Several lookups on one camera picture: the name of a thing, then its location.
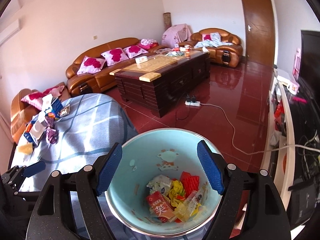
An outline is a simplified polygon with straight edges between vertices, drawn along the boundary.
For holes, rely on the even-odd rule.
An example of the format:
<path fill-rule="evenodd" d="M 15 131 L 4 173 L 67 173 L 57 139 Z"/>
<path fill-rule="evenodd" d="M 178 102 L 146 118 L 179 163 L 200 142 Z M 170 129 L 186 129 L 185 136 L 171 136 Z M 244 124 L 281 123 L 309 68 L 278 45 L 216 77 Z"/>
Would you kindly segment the white power strip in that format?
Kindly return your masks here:
<path fill-rule="evenodd" d="M 199 101 L 185 101 L 186 106 L 200 107 L 201 103 Z"/>

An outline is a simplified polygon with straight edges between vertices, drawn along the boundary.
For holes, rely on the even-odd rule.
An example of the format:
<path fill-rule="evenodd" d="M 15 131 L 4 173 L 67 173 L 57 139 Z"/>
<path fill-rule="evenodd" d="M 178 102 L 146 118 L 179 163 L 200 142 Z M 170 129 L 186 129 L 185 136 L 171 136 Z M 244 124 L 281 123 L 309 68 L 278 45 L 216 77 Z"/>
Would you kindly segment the pink floral pillow right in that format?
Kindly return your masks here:
<path fill-rule="evenodd" d="M 139 47 L 138 45 L 128 46 L 124 48 L 124 52 L 126 53 L 129 59 L 148 53 L 147 50 Z"/>

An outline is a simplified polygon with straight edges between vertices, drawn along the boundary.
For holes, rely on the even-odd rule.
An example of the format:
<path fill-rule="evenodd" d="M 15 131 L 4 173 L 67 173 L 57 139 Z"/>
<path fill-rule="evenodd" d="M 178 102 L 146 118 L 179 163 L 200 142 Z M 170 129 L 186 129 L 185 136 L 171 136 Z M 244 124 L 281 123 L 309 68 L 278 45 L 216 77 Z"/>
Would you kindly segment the brown leather chaise sofa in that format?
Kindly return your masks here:
<path fill-rule="evenodd" d="M 32 120 L 32 117 L 37 115 L 41 109 L 37 109 L 35 106 L 30 105 L 28 102 L 22 101 L 23 98 L 29 94 L 39 94 L 36 89 L 22 89 L 11 102 L 10 111 L 10 131 L 13 141 L 18 143 L 20 137 L 23 135 L 25 126 Z M 45 95 L 53 94 L 58 95 L 61 102 L 71 98 L 69 91 L 64 82 L 55 85 L 54 87 L 48 88 L 43 91 Z"/>

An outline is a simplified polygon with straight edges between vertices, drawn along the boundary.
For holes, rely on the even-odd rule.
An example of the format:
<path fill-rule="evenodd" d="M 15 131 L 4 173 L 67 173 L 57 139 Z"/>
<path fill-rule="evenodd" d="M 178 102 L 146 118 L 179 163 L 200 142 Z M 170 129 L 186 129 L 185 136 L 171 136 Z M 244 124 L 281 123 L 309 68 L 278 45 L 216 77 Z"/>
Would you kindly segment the pink cloth covered object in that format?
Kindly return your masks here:
<path fill-rule="evenodd" d="M 161 45 L 174 48 L 176 44 L 189 41 L 192 32 L 187 24 L 177 24 L 168 28 L 162 35 Z"/>

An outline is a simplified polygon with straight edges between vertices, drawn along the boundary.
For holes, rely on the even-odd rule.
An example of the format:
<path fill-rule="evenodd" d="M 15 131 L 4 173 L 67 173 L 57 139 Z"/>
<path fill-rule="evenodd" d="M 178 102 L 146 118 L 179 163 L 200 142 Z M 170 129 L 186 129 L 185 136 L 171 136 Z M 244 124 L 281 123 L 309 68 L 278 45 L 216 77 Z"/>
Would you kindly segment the blue Look snack box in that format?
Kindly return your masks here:
<path fill-rule="evenodd" d="M 42 98 L 42 111 L 44 111 L 44 113 L 53 113 L 57 118 L 59 118 L 62 109 L 63 105 L 60 99 L 53 97 L 52 94 L 48 94 Z"/>

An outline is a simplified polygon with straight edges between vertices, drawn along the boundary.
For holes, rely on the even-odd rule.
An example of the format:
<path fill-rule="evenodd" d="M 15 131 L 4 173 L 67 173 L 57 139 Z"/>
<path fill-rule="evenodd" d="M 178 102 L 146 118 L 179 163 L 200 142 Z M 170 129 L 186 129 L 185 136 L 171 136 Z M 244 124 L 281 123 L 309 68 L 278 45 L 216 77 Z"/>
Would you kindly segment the pink pillow on chaise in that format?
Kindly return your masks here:
<path fill-rule="evenodd" d="M 52 88 L 48 88 L 47 90 L 45 90 L 44 92 L 32 92 L 26 96 L 24 96 L 23 98 L 21 98 L 22 102 L 25 102 L 33 107 L 35 107 L 38 110 L 42 110 L 42 104 L 43 104 L 43 97 L 47 96 L 47 95 L 52 95 L 53 98 L 58 98 L 59 96 L 62 95 L 62 92 L 65 88 L 65 85 L 61 85 L 61 86 L 55 86 Z"/>

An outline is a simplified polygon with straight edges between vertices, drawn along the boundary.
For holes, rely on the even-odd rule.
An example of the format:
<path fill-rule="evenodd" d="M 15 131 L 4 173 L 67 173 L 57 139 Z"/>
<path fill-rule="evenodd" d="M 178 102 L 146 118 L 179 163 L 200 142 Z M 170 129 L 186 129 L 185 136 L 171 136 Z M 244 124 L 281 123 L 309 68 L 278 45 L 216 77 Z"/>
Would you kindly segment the dark wood coffee table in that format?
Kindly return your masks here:
<path fill-rule="evenodd" d="M 153 56 L 110 72 L 121 98 L 148 108 L 159 118 L 185 93 L 210 76 L 209 53 L 192 50 L 188 57 Z"/>

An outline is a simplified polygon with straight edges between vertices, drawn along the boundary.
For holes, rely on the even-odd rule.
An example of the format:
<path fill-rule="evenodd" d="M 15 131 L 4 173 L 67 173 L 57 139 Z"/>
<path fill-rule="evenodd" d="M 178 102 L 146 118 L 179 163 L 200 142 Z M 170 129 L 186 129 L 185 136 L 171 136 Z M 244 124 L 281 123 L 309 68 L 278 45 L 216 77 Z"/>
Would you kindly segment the yellow plastic bag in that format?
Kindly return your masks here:
<path fill-rule="evenodd" d="M 185 201 L 185 189 L 179 180 L 175 179 L 171 181 L 171 188 L 167 194 L 167 198 L 174 209 Z"/>

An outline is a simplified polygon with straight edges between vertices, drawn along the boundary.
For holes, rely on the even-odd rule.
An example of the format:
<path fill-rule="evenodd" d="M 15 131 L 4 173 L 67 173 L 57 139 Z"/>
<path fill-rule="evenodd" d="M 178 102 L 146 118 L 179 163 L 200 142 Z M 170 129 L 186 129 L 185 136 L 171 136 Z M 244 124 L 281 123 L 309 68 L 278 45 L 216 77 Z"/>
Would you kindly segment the pink floral pillow left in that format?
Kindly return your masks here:
<path fill-rule="evenodd" d="M 85 56 L 77 74 L 95 74 L 102 70 L 106 60 Z"/>

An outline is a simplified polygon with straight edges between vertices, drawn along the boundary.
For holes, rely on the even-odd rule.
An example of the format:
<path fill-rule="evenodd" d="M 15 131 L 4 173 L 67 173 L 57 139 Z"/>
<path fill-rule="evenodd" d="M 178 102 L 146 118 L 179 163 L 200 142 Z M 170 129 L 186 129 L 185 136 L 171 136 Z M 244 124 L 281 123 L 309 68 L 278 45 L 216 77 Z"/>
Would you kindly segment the pink floral pillow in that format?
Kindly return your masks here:
<path fill-rule="evenodd" d="M 102 70 L 106 60 L 85 56 L 77 74 L 95 74 Z"/>
<path fill-rule="evenodd" d="M 106 60 L 108 67 L 114 66 L 115 64 L 129 59 L 122 48 L 115 48 L 105 51 L 101 54 L 101 56 Z"/>
<path fill-rule="evenodd" d="M 126 53 L 129 59 L 148 53 L 147 50 L 139 47 L 138 45 L 128 46 L 124 48 L 124 52 Z"/>

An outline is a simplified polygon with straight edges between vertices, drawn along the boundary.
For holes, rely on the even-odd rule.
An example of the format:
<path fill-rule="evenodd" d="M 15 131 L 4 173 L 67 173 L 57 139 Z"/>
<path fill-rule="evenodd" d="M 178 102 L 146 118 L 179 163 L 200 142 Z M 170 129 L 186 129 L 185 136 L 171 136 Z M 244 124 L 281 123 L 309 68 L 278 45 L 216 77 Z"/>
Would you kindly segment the blue plaid tablecloth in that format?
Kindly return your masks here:
<path fill-rule="evenodd" d="M 18 215 L 23 219 L 24 238 L 37 199 L 55 170 L 62 174 L 75 173 L 86 165 L 92 165 L 101 155 L 106 155 L 115 143 L 121 146 L 137 135 L 137 131 L 121 106 L 110 96 L 86 94 L 68 99 L 70 105 L 67 116 L 53 124 L 57 131 L 57 142 L 50 144 L 43 135 L 31 154 L 17 149 L 13 168 L 19 168 L 18 180 L 9 186 L 12 204 L 21 207 Z M 70 192 L 76 232 L 82 239 L 89 239 L 76 192 Z M 98 197 L 100 207 L 113 232 L 118 226 L 112 215 L 104 193 Z"/>

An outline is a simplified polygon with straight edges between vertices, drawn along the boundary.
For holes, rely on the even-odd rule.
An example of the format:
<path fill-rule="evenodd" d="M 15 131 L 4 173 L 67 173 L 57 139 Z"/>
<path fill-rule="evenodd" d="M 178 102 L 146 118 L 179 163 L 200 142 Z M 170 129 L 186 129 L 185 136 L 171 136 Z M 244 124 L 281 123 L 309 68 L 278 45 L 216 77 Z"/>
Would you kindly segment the tall brown floor vase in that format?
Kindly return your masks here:
<path fill-rule="evenodd" d="M 163 14 L 163 21 L 164 21 L 164 29 L 165 30 L 169 29 L 172 26 L 170 12 L 165 12 Z"/>

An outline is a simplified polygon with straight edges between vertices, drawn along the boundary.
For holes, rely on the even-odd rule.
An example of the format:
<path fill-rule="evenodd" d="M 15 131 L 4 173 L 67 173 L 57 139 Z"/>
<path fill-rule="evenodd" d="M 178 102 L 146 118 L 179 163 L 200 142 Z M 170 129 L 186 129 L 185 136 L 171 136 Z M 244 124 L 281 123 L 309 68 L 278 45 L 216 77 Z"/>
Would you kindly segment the pink floral pillow middle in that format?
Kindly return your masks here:
<path fill-rule="evenodd" d="M 114 66 L 115 64 L 129 59 L 122 48 L 115 48 L 105 51 L 101 54 L 101 56 L 106 60 L 108 67 Z"/>

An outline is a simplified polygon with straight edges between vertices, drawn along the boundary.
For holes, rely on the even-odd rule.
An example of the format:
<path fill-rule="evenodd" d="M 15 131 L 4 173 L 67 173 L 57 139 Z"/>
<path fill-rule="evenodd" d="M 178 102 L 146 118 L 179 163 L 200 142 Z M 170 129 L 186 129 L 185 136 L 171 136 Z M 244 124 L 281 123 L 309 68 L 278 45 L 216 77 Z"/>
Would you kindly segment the blue white tissue pack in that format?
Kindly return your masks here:
<path fill-rule="evenodd" d="M 34 146 L 38 146 L 45 130 L 46 126 L 39 121 L 35 121 L 27 124 L 23 135 L 28 142 L 31 142 Z"/>

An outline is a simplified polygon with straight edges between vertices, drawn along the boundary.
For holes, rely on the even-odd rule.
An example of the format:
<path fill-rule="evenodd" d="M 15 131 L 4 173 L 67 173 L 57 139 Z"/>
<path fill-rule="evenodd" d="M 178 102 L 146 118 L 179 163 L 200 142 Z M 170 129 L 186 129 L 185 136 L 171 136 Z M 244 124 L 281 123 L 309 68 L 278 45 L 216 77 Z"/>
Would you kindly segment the white tissue box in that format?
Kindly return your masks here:
<path fill-rule="evenodd" d="M 144 62 L 147 62 L 147 61 L 148 61 L 148 57 L 147 56 L 141 56 L 141 57 L 135 58 L 136 64 L 141 64 L 141 63 L 144 63 Z"/>

